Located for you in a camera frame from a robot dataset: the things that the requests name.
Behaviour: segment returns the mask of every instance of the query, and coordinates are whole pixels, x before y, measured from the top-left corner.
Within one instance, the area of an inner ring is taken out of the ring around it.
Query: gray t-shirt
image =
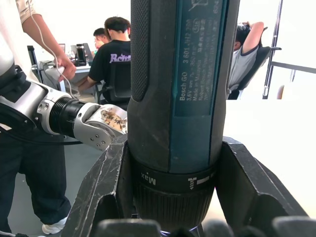
[[[242,47],[233,53],[231,75],[228,81],[228,95],[237,89],[240,81],[247,75],[256,60],[258,47],[242,54]]]

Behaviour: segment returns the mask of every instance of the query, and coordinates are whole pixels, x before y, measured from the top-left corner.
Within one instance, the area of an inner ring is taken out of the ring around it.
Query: white sneaker
[[[60,220],[59,222],[53,225],[43,225],[41,229],[46,235],[57,234],[58,232],[61,232],[63,230],[63,228],[65,227],[66,221],[67,221],[67,217],[65,217],[64,219]]]

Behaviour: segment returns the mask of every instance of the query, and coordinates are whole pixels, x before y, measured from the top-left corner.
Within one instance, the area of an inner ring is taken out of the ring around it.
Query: gray floor
[[[67,169],[66,196],[71,203],[75,201],[81,181],[90,167],[101,155],[86,145],[65,147]],[[33,213],[31,192],[25,182],[25,176],[18,174],[15,182],[14,199],[9,215],[9,224],[13,233],[26,234],[29,237],[45,236],[41,231],[39,218]]]

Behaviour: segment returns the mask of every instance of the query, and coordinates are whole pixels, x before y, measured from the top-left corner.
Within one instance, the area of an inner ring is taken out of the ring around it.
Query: black t-shirt
[[[106,43],[95,54],[89,77],[97,82],[104,80],[107,84],[111,76],[111,63],[126,61],[130,61],[130,41],[113,40]]]

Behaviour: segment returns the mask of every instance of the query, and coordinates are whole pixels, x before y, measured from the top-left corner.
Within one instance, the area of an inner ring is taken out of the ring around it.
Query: black holder
[[[292,237],[295,232],[289,230],[293,226],[304,228],[300,237],[316,236],[315,222],[242,143],[224,137],[218,165],[216,191],[230,227],[211,223],[206,224],[205,234],[202,226],[198,226],[192,233],[179,230],[170,236],[207,237],[214,226],[221,233],[218,236],[223,237],[240,233],[245,227],[267,237]],[[133,214],[130,155],[127,135],[123,135],[111,143],[85,176],[61,237],[112,237],[128,233],[135,237],[160,236],[158,223],[132,219]],[[288,216],[299,217],[288,220]]]

